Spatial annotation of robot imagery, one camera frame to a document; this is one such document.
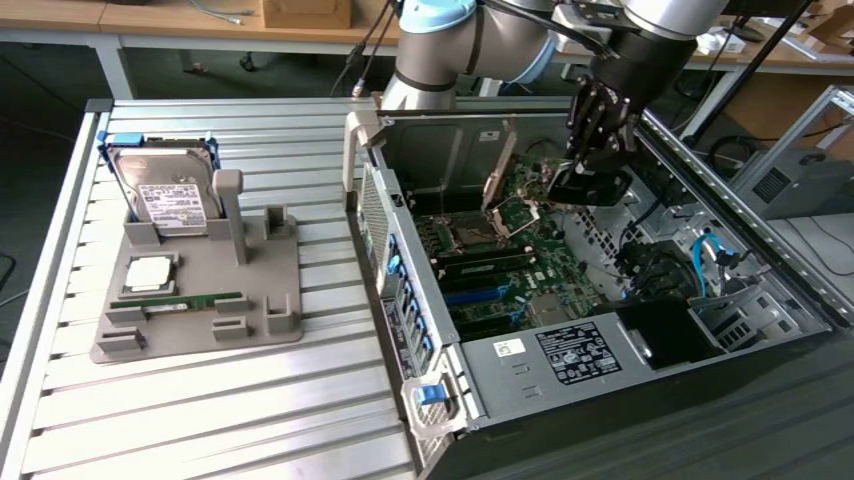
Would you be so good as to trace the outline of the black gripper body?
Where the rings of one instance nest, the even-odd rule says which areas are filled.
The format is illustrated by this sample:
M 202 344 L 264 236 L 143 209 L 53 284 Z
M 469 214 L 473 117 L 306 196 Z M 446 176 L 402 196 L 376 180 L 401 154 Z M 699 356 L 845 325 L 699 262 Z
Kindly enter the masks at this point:
M 609 89 L 606 118 L 622 111 L 638 114 L 671 88 L 695 52 L 695 40 L 675 40 L 644 29 L 613 30 L 608 46 L 616 57 L 597 57 L 590 64 L 593 83 Z

